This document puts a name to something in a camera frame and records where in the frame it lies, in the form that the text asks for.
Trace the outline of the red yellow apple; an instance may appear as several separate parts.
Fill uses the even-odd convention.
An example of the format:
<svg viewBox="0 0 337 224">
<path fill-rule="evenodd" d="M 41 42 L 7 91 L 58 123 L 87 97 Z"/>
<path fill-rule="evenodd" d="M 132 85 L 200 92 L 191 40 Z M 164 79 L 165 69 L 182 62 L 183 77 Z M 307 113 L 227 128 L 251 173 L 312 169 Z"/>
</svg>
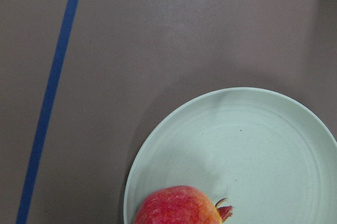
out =
<svg viewBox="0 0 337 224">
<path fill-rule="evenodd" d="M 213 203 L 201 190 L 173 186 L 155 191 L 140 204 L 134 223 L 224 223 L 233 214 L 232 206 Z"/>
</svg>

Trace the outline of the light green plate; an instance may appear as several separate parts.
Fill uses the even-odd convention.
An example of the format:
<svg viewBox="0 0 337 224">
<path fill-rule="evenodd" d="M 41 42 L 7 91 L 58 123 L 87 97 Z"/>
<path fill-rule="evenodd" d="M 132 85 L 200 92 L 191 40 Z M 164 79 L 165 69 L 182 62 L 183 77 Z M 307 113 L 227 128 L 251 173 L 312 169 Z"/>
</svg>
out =
<svg viewBox="0 0 337 224">
<path fill-rule="evenodd" d="M 336 223 L 336 140 L 301 103 L 237 87 L 199 96 L 168 115 L 131 167 L 124 222 L 151 192 L 198 188 L 233 206 L 228 223 Z"/>
</svg>

